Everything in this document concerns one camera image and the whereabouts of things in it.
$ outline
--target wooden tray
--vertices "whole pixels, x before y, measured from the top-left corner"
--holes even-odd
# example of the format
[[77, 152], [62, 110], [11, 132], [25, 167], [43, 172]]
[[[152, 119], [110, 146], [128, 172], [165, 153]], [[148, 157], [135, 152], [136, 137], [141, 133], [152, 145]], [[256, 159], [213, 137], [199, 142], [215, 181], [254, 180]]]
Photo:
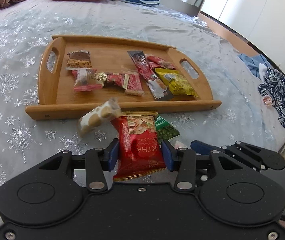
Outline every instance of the wooden tray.
[[[26, 113], [34, 120], [43, 119], [73, 119], [80, 118], [110, 97], [117, 97], [124, 111], [154, 110], [158, 113], [200, 111], [215, 109], [221, 101], [213, 100], [208, 81], [198, 66], [175, 47], [128, 39], [100, 36], [69, 36], [54, 35], [53, 41], [44, 51], [38, 74], [39, 106], [27, 106]], [[175, 96], [170, 101], [155, 101], [146, 82], [140, 78], [145, 96], [133, 96], [124, 93], [117, 86], [96, 91], [75, 92], [75, 78], [71, 71], [65, 70], [68, 52], [76, 50], [91, 52], [92, 67], [98, 72], [120, 72], [121, 66], [136, 69], [129, 57], [129, 50], [143, 50], [172, 62], [187, 78], [194, 90], [200, 96]], [[49, 55], [53, 51], [56, 60], [53, 72], [47, 69]], [[181, 62], [187, 61], [198, 73], [197, 79], [182, 67]]]

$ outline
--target tray handle hole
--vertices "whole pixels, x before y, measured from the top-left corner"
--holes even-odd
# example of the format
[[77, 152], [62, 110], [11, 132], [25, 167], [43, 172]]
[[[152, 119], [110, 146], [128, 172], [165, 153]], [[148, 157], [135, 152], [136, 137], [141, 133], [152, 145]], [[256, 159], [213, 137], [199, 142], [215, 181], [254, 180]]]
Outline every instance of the tray handle hole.
[[50, 52], [50, 55], [49, 55], [49, 59], [47, 61], [47, 69], [52, 73], [53, 72], [53, 69], [55, 67], [55, 63], [57, 61], [57, 55], [56, 53], [52, 50]]
[[188, 74], [193, 78], [197, 79], [199, 78], [198, 73], [196, 70], [188, 63], [188, 61], [184, 60], [181, 62], [182, 67], [188, 72]]

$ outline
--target bed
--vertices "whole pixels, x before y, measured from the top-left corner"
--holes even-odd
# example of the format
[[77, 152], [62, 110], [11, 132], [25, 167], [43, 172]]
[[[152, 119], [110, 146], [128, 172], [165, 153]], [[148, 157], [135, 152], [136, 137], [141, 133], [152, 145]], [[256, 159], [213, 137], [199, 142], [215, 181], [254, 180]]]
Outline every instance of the bed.
[[[262, 105], [259, 80], [230, 43], [192, 18], [163, 6], [27, 0], [0, 11], [0, 186], [63, 149], [84, 154], [107, 146], [117, 136], [107, 124], [80, 140], [76, 120], [34, 121], [25, 113], [25, 106], [38, 104], [38, 68], [54, 34], [157, 42], [175, 46], [190, 57], [222, 105], [212, 111], [162, 114], [180, 131], [179, 140], [187, 146], [195, 139], [216, 146], [241, 140], [278, 151], [285, 142], [276, 110]], [[185, 68], [196, 77], [187, 65]], [[108, 186], [115, 172], [105, 174]], [[166, 182], [174, 177], [174, 173], [161, 171], [135, 181]], [[82, 171], [75, 172], [74, 180], [83, 183]]]

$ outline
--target tray handle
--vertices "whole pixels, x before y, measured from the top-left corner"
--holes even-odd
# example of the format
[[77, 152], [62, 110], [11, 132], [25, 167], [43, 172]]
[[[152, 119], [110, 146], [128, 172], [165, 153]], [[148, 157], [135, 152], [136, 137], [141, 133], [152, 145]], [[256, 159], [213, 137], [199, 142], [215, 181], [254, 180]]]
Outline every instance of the tray handle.
[[[66, 42], [62, 37], [54, 39], [46, 47], [41, 59], [38, 73], [38, 97], [40, 105], [56, 104], [57, 89], [61, 65], [64, 57]], [[56, 54], [53, 71], [47, 69], [47, 62], [51, 52]]]
[[[209, 86], [207, 78], [205, 77], [204, 73], [199, 69], [199, 67], [185, 54], [183, 54], [182, 52], [176, 49], [169, 48], [168, 55], [171, 57], [174, 65], [179, 68], [180, 72], [185, 76], [188, 82], [192, 85], [193, 89], [198, 93], [200, 98], [195, 97], [195, 99], [196, 100], [213, 100], [213, 94], [211, 92], [211, 88]], [[187, 61], [193, 67], [193, 69], [199, 75], [198, 78], [193, 79], [189, 75], [189, 73], [181, 65], [183, 61]]]

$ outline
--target patterned clothing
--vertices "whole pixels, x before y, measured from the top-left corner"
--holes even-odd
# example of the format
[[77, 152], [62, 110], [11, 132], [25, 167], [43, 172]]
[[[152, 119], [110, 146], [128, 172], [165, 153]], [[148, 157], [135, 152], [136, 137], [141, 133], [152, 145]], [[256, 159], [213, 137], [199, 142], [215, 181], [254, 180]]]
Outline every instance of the patterned clothing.
[[265, 83], [258, 86], [262, 96], [272, 97], [272, 105], [279, 113], [279, 122], [285, 127], [285, 76], [277, 69], [267, 68]]

